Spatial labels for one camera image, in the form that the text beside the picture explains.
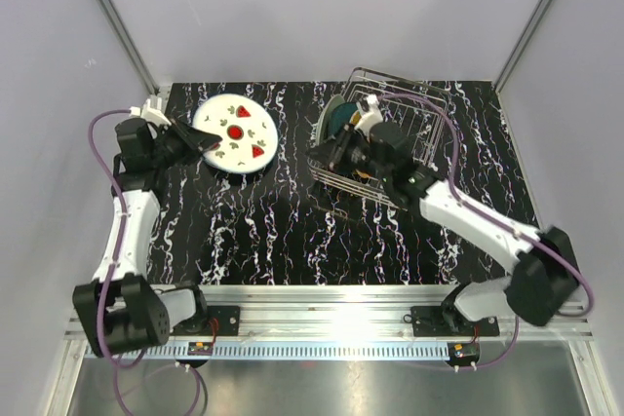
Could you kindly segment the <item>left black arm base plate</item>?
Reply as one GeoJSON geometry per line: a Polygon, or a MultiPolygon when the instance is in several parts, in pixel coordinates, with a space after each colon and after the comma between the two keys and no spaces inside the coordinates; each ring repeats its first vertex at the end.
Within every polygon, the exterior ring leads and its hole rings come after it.
{"type": "Polygon", "coordinates": [[[213,331],[211,325],[216,324],[217,336],[237,336],[240,317],[240,306],[209,304],[206,312],[176,325],[173,329],[173,335],[209,336],[213,331]]]}

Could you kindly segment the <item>orange woven basket plate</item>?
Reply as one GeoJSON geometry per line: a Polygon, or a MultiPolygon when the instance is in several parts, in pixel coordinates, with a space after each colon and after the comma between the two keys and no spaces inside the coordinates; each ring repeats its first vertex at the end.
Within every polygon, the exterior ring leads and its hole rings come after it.
{"type": "Polygon", "coordinates": [[[359,171],[359,170],[355,170],[354,174],[357,175],[358,177],[362,178],[362,179],[371,179],[371,176],[365,172],[359,171]]]}

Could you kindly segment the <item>teal square plate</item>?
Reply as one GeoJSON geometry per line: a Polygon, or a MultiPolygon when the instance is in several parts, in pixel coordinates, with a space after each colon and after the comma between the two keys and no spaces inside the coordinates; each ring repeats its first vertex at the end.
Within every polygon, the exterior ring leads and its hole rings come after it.
{"type": "Polygon", "coordinates": [[[355,102],[343,102],[329,113],[327,124],[327,137],[333,137],[351,121],[352,116],[358,111],[355,102]]]}

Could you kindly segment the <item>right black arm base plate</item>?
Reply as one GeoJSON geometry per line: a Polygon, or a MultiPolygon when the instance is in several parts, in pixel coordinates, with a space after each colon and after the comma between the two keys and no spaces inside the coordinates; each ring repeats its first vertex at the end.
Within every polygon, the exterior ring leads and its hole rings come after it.
{"type": "Polygon", "coordinates": [[[414,337],[497,337],[496,318],[469,321],[452,308],[443,306],[412,306],[403,315],[403,322],[412,328],[414,337]]]}

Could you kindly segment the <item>mint green flower plate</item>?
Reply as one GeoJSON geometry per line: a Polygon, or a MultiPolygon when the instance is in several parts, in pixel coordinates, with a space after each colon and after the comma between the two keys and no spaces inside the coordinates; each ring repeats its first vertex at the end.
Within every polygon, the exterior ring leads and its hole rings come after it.
{"type": "Polygon", "coordinates": [[[342,95],[333,95],[323,108],[316,126],[315,143],[320,144],[328,138],[328,127],[333,110],[343,104],[345,99],[342,95]]]}

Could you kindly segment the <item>yellow woven pattern plate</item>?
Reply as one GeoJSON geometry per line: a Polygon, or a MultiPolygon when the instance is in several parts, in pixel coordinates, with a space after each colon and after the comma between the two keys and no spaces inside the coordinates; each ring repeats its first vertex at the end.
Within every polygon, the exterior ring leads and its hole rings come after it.
{"type": "Polygon", "coordinates": [[[349,120],[349,124],[356,126],[359,121],[361,120],[361,113],[359,111],[356,111],[352,114],[350,120],[349,120]]]}

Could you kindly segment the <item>white watermelon pattern plate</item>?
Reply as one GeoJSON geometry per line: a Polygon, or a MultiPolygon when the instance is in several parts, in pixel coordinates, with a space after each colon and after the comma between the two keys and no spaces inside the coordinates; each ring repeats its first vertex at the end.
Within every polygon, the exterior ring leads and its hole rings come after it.
{"type": "Polygon", "coordinates": [[[264,170],[277,154],[277,126],[260,104],[242,95],[215,95],[201,103],[192,127],[221,137],[204,153],[212,168],[234,174],[264,170]]]}

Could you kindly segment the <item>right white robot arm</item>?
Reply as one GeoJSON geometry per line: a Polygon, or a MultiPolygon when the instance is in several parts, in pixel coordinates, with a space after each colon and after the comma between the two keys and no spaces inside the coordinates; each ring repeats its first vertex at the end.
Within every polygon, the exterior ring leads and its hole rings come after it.
{"type": "Polygon", "coordinates": [[[507,277],[462,284],[441,303],[439,320],[463,335],[489,317],[509,314],[545,326],[581,284],[568,235],[517,223],[461,193],[451,178],[417,162],[394,124],[382,122],[362,133],[347,124],[310,152],[328,170],[362,172],[379,179],[391,202],[447,228],[489,255],[507,277]]]}

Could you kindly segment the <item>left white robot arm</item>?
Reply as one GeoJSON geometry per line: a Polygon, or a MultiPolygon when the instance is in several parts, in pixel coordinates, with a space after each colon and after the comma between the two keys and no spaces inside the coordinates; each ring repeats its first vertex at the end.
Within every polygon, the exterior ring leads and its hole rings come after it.
{"type": "Polygon", "coordinates": [[[116,125],[115,135],[119,152],[103,168],[113,201],[110,234],[91,281],[72,293],[94,354],[106,359],[164,345],[179,327],[189,335],[208,328],[210,312],[199,287],[157,293],[146,264],[169,169],[199,162],[221,142],[177,120],[133,115],[116,125]]]}

